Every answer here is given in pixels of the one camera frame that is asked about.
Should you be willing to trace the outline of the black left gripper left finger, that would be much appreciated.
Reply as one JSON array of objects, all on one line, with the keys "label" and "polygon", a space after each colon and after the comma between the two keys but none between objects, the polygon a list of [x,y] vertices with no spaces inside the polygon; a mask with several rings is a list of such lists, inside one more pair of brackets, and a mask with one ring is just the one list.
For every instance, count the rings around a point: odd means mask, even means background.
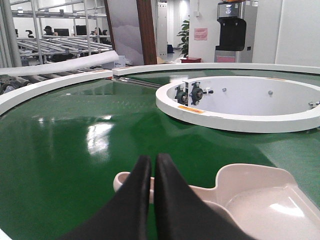
[{"label": "black left gripper left finger", "polygon": [[152,164],[141,155],[123,185],[98,212],[60,240],[146,240]]}]

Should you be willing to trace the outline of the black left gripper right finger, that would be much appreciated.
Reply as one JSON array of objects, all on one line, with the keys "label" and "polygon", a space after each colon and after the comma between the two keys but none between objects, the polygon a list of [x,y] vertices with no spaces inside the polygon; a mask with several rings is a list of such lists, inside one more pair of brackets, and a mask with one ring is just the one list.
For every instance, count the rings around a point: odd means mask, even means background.
[{"label": "black left gripper right finger", "polygon": [[156,157],[154,210],[160,240],[252,239],[194,193],[167,153]]}]

